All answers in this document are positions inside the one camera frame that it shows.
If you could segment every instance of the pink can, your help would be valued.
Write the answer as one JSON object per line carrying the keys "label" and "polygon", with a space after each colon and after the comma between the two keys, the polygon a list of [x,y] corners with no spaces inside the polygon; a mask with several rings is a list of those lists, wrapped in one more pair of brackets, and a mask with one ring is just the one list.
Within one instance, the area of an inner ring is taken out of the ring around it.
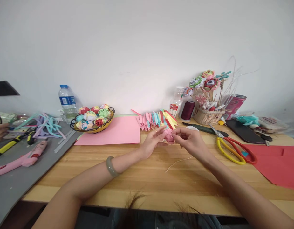
{"label": "pink can", "polygon": [[232,115],[237,112],[241,105],[246,100],[244,95],[231,95],[228,99],[229,104],[225,107],[225,115],[223,116],[226,120],[230,120]]}

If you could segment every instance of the black phone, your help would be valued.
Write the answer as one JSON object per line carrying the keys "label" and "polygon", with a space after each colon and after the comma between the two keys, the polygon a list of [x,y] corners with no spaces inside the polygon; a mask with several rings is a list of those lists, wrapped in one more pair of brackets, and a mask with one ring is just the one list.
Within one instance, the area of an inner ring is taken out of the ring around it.
{"label": "black phone", "polygon": [[0,96],[20,95],[7,81],[0,81]]}
{"label": "black phone", "polygon": [[258,136],[249,127],[244,126],[237,120],[226,120],[226,125],[244,142],[253,144],[265,144],[265,140]]}

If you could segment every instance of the wooden table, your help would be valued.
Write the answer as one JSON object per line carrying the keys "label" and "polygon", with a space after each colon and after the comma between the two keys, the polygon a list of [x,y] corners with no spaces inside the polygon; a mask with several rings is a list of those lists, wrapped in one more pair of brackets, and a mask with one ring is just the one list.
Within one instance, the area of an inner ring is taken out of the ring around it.
{"label": "wooden table", "polygon": [[[219,125],[215,127],[244,143],[228,127]],[[201,134],[216,158],[294,219],[294,190],[273,185],[251,164],[237,165],[231,162],[217,149],[215,135],[205,132]],[[141,143],[144,142],[146,135],[146,132],[141,132]],[[294,145],[293,138],[286,135],[276,136],[273,137],[271,145]],[[28,191],[23,200],[49,202],[69,179],[106,160],[108,156],[116,157],[139,146],[139,144],[72,146]],[[131,196],[139,192],[146,195],[138,202],[141,209],[179,211],[178,205],[181,205],[191,206],[205,214],[240,216],[216,178],[195,158],[178,162],[165,173],[174,162],[189,157],[190,154],[178,144],[156,148],[149,159],[129,168],[108,183],[86,204],[123,208]]]}

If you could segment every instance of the wicker basket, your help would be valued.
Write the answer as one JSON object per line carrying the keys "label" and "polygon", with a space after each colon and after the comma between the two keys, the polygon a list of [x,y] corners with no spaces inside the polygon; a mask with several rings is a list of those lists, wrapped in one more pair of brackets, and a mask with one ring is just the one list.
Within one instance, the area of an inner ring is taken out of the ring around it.
{"label": "wicker basket", "polygon": [[210,125],[216,125],[224,114],[225,110],[206,111],[199,108],[198,112],[194,115],[194,119],[201,125],[207,125],[208,123]]}
{"label": "wicker basket", "polygon": [[84,133],[92,133],[92,134],[95,134],[95,133],[101,132],[101,131],[105,130],[105,129],[110,125],[111,121],[112,121],[113,118],[114,118],[114,114],[115,114],[115,110],[114,110],[114,108],[113,108],[113,107],[110,107],[108,110],[111,112],[111,117],[110,117],[110,119],[109,119],[106,123],[102,124],[101,126],[98,126],[97,128],[90,129],[90,130],[79,130],[79,129],[76,127],[76,118],[77,118],[77,116],[79,116],[79,115],[77,115],[74,119],[72,119],[72,121],[71,121],[71,123],[70,123],[70,127],[71,127],[71,129],[73,129],[73,130],[75,130],[75,131],[78,131],[78,132],[84,132]]}

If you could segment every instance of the blue paper flower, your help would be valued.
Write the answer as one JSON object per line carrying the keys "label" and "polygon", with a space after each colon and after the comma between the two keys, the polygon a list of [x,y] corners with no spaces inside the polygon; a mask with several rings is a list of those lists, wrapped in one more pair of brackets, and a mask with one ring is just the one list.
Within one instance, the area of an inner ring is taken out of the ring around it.
{"label": "blue paper flower", "polygon": [[229,72],[227,72],[227,73],[222,72],[221,75],[216,75],[216,78],[218,78],[218,80],[223,80],[224,78],[228,78],[228,77],[229,77],[228,74],[230,74],[231,72],[232,72],[232,71],[229,71]]}

